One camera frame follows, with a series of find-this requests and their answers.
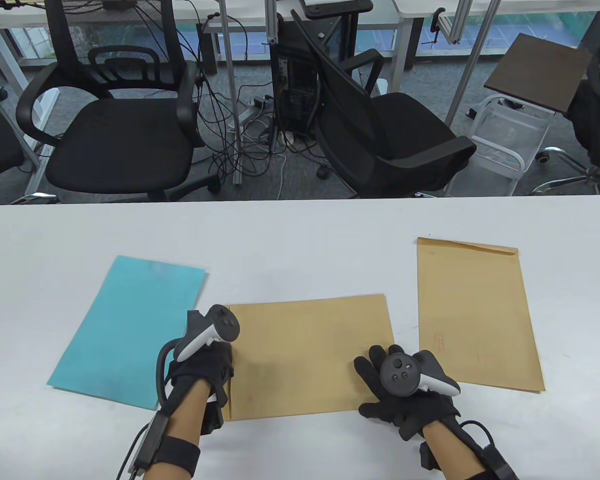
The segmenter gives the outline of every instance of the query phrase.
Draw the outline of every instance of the white cart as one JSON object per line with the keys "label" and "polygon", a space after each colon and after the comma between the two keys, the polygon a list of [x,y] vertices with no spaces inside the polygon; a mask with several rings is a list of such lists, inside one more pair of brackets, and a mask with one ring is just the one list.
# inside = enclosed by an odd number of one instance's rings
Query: white cart
{"label": "white cart", "polygon": [[[515,110],[499,101],[522,104]],[[478,106],[469,131],[477,150],[444,189],[446,197],[510,197],[545,141],[553,110],[505,94]]]}

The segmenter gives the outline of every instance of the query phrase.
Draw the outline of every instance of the hand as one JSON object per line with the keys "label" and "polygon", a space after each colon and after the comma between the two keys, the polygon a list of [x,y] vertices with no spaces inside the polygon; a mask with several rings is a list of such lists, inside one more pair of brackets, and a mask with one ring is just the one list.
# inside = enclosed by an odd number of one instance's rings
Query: hand
{"label": "hand", "polygon": [[[403,354],[399,345],[391,345],[388,354]],[[442,418],[459,416],[451,397],[435,391],[417,390],[409,397],[396,397],[390,394],[380,382],[380,366],[387,358],[385,349],[373,345],[369,349],[369,361],[358,356],[353,361],[355,371],[364,380],[371,393],[379,402],[362,403],[357,411],[367,419],[379,419],[399,427],[399,434],[408,441],[415,434],[422,434],[422,428]]]}
{"label": "hand", "polygon": [[224,386],[234,376],[232,361],[231,343],[213,342],[211,345],[203,346],[185,361],[172,361],[165,382],[170,380],[175,390],[180,377],[204,379],[211,386],[210,395],[215,394],[218,405],[224,407],[227,404]]}

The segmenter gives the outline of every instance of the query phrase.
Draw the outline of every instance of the gray carpet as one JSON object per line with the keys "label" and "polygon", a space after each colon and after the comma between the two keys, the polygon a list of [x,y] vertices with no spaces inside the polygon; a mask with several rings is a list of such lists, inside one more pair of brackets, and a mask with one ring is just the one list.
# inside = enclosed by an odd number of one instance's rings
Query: gray carpet
{"label": "gray carpet", "polygon": [[[453,130],[457,134],[464,134],[469,130],[471,120],[468,119],[464,112],[470,106],[482,101],[485,96],[489,95],[489,90],[483,88],[485,80],[495,68],[496,62],[483,61],[479,62],[474,71],[473,77],[469,83],[466,94],[462,101],[460,112],[458,113]],[[420,62],[417,63],[413,70],[405,72],[402,81],[402,91],[410,94],[418,99],[438,117],[444,118],[447,109],[453,98],[456,86],[464,69],[462,61],[435,61],[435,62]],[[384,68],[382,76],[385,78],[389,75],[389,65]],[[238,66],[235,72],[236,84],[241,85],[257,85],[263,84],[271,80],[270,68],[268,66]],[[220,92],[225,96],[229,95],[228,78],[226,70],[220,69],[217,75],[210,78],[211,85],[216,92]],[[5,82],[0,77],[0,85]],[[242,89],[241,99],[249,100],[254,94],[263,96],[272,92],[271,85],[261,87],[245,87]],[[12,91],[10,96],[3,105],[5,109],[13,114],[15,95]],[[150,95],[152,97],[169,96],[172,93],[154,92],[152,90],[133,90],[121,93],[121,96],[126,97],[143,97]],[[95,98],[90,94],[73,88],[61,89],[60,97],[51,113],[49,122],[46,126],[46,131],[52,135],[57,135],[66,130],[71,120],[76,116],[76,113],[86,103],[93,101]],[[207,120],[213,120],[213,112],[211,111],[211,103],[209,96],[202,98],[200,108],[201,114]],[[219,149],[221,140],[216,135],[204,126],[200,121],[200,131],[204,140],[213,148]],[[254,122],[249,128],[252,136],[261,132],[265,126],[259,122]],[[547,134],[545,145],[557,146],[570,152],[577,160],[587,164],[586,151],[578,144],[574,137],[574,132],[569,121],[561,116],[556,116],[554,122]],[[301,142],[295,144],[296,149],[304,148]],[[311,149],[314,154],[321,155],[319,148]],[[206,174],[210,169],[210,160],[197,162],[198,160],[208,158],[212,154],[209,148],[197,149],[194,154],[194,165],[191,169],[190,178],[195,179],[202,174]],[[281,155],[274,155],[266,172],[261,176],[243,178],[242,185],[233,185],[230,178],[224,183],[222,192],[218,195],[211,195],[206,189],[198,190],[185,197],[186,201],[231,201],[231,200],[273,200],[278,196],[280,189],[281,168],[284,163],[284,171],[282,172],[282,190],[281,199],[344,199],[351,196],[351,192],[346,188],[337,176],[332,175],[327,180],[319,180],[316,178],[316,168],[318,165],[311,162],[307,158],[297,154],[290,153],[288,150]],[[254,165],[246,165],[246,168],[256,172],[262,172],[266,167],[265,160],[256,160]],[[215,171],[215,166],[211,166],[211,171]],[[28,170],[28,167],[23,167],[22,170]],[[535,163],[529,172],[520,180],[515,195],[524,195],[540,183],[549,180],[566,178],[573,176],[574,172],[559,160],[550,161],[546,164]],[[6,204],[14,199],[17,199],[25,190],[28,182],[28,174],[12,169],[0,175],[0,204]],[[481,185],[476,187],[478,193],[476,195],[489,195],[489,187]],[[78,192],[69,192],[60,190],[48,182],[43,181],[39,190],[49,194],[58,194],[64,203],[88,203],[88,202],[104,202],[116,199],[124,199],[126,197],[120,195],[100,195],[100,194],[85,194]],[[586,185],[573,186],[570,189],[563,189],[561,194],[591,194],[591,188]]]}

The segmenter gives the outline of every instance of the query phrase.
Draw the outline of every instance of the brown envelope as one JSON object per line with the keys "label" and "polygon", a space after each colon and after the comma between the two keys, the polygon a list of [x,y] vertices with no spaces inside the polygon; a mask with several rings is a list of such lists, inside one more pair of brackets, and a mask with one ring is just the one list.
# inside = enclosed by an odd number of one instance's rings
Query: brown envelope
{"label": "brown envelope", "polygon": [[384,295],[229,308],[240,336],[226,420],[355,410],[375,400],[353,359],[394,343]]}
{"label": "brown envelope", "polygon": [[418,238],[419,347],[457,382],[545,384],[515,248]]}

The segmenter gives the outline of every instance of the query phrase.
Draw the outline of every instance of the blue paper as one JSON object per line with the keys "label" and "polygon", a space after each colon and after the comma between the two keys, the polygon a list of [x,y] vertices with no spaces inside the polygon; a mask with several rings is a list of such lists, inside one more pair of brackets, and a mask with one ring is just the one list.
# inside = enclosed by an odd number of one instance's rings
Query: blue paper
{"label": "blue paper", "polygon": [[118,256],[47,384],[153,410],[158,352],[184,335],[205,276]]}

